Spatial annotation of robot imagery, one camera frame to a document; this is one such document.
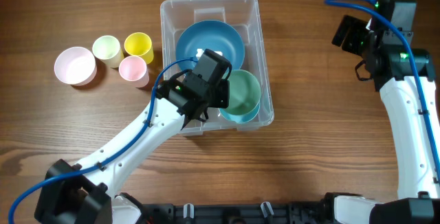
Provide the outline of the light blue bowl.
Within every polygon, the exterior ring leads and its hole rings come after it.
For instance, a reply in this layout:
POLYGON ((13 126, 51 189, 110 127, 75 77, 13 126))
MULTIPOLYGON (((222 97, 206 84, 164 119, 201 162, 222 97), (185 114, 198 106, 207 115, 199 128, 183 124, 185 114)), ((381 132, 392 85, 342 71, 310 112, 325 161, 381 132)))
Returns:
POLYGON ((227 113, 225 109, 219 109, 220 114, 228 121, 235 122, 237 124, 245 124, 253 120, 260 110, 260 104, 257 104, 249 113, 243 115, 233 115, 227 113))

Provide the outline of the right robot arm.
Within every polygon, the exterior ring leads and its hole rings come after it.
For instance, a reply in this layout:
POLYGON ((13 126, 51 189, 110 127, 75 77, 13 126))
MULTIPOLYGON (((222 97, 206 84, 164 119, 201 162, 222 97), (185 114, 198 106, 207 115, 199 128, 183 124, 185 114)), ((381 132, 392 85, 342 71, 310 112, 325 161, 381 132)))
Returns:
POLYGON ((438 146, 435 73, 430 54, 424 49, 412 51, 427 104, 424 109, 402 43, 388 30, 376 34, 366 26, 366 21, 346 15, 332 43, 362 57, 360 64, 370 72, 386 107, 398 163, 398 198, 379 203, 341 194, 333 198, 332 217, 339 223, 438 223, 439 169, 424 121, 427 113, 438 146))

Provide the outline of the dark blue bowl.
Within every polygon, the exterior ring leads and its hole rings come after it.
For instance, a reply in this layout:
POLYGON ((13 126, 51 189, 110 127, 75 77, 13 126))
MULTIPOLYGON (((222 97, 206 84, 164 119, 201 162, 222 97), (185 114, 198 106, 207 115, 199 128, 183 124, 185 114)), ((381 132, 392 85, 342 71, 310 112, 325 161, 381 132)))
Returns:
POLYGON ((221 52, 233 69, 240 69, 245 59, 245 45, 239 33, 227 23, 206 20, 194 23, 179 37, 176 60, 195 57, 205 49, 221 52))

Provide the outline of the mint green bowl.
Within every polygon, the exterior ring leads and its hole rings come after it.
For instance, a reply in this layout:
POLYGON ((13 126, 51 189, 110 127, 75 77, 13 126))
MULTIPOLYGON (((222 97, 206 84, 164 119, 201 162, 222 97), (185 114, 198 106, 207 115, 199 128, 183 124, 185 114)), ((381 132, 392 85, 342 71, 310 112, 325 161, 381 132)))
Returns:
POLYGON ((246 115, 255 109, 261 98, 258 79, 242 69, 233 70, 228 78, 229 105, 225 111, 231 115, 246 115))

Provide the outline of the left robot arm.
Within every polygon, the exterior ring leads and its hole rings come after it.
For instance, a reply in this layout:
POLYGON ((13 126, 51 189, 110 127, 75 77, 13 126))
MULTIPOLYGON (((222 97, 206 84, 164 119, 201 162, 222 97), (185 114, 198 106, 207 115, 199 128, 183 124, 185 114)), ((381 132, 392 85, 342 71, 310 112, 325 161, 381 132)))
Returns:
POLYGON ((137 223, 141 205, 121 194, 132 172, 191 120, 228 105, 231 63, 206 49, 192 69, 157 79, 143 113, 73 166, 60 159, 46 173, 34 212, 39 223, 137 223))

